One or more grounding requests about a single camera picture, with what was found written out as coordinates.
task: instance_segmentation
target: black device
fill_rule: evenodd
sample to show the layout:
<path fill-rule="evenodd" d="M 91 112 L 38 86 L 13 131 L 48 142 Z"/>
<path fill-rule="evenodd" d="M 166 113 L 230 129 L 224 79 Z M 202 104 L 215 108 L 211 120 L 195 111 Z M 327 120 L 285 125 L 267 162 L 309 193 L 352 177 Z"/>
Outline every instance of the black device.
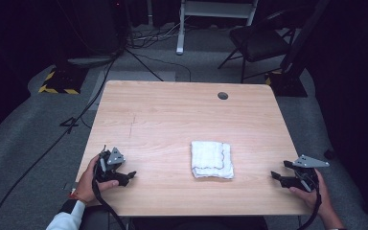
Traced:
<path fill-rule="evenodd" d="M 119 186 L 126 186 L 130 179 L 134 177 L 136 171 L 128 174 L 116 172 L 124 162 L 124 156 L 116 147 L 112 151 L 103 149 L 94 171 L 97 181 L 101 183 L 109 180 L 118 180 Z"/>
<path fill-rule="evenodd" d="M 286 168 L 294 170 L 295 176 L 281 176 L 276 172 L 271 172 L 271 176 L 279 180 L 283 188 L 295 187 L 309 193 L 316 191 L 316 201 L 312 215 L 304 225 L 298 228 L 298 230 L 306 229 L 312 224 L 322 203 L 321 194 L 319 193 L 318 175 L 316 174 L 315 168 L 329 167 L 330 164 L 305 155 L 301 155 L 294 162 L 284 161 L 284 164 Z"/>

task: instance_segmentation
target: person's left hand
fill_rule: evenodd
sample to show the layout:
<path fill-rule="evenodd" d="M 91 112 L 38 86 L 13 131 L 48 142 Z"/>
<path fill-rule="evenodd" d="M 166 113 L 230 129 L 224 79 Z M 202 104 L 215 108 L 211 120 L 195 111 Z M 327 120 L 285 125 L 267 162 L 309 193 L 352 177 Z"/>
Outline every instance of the person's left hand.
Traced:
<path fill-rule="evenodd" d="M 99 155 L 91 159 L 88 164 L 88 168 L 80 178 L 77 189 L 73 192 L 74 197 L 85 203 L 91 202 L 96 199 L 94 192 L 92 191 L 92 179 L 94 178 L 94 167 L 97 164 L 98 159 Z M 109 180 L 103 183 L 98 183 L 98 188 L 101 192 L 103 192 L 110 188 L 117 187 L 118 185 L 119 181 Z"/>

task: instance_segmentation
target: chair seat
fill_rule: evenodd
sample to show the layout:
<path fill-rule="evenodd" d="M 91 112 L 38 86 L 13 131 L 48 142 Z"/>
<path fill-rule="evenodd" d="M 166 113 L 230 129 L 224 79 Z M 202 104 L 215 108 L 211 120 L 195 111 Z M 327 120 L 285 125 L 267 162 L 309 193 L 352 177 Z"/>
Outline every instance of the chair seat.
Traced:
<path fill-rule="evenodd" d="M 246 30 L 240 28 L 231 31 L 230 37 L 237 47 L 248 37 L 245 44 L 247 49 L 245 50 L 243 46 L 239 51 L 249 62 L 285 55 L 290 48 L 290 45 L 275 31 L 250 35 Z"/>

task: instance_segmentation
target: wooden table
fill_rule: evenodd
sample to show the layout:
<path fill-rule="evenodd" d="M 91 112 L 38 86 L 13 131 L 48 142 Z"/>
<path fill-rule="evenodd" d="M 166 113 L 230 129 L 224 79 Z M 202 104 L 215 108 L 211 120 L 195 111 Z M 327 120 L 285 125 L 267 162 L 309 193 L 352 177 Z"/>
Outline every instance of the wooden table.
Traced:
<path fill-rule="evenodd" d="M 227 100 L 218 97 L 228 95 Z M 194 178 L 191 142 L 231 146 L 235 177 Z M 293 175 L 297 159 L 279 106 L 267 85 L 118 81 L 106 84 L 77 181 L 104 145 L 117 147 L 137 171 L 127 187 L 103 193 L 121 216 L 309 214 L 271 178 Z"/>

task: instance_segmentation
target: folded white towel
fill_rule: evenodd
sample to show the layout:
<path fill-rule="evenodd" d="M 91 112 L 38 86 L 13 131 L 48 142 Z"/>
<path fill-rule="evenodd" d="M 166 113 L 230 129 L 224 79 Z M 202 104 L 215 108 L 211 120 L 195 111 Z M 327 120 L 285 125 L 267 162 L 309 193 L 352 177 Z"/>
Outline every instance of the folded white towel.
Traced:
<path fill-rule="evenodd" d="M 234 177 L 230 146 L 211 141 L 193 141 L 192 170 L 196 178 L 216 176 L 231 179 Z"/>

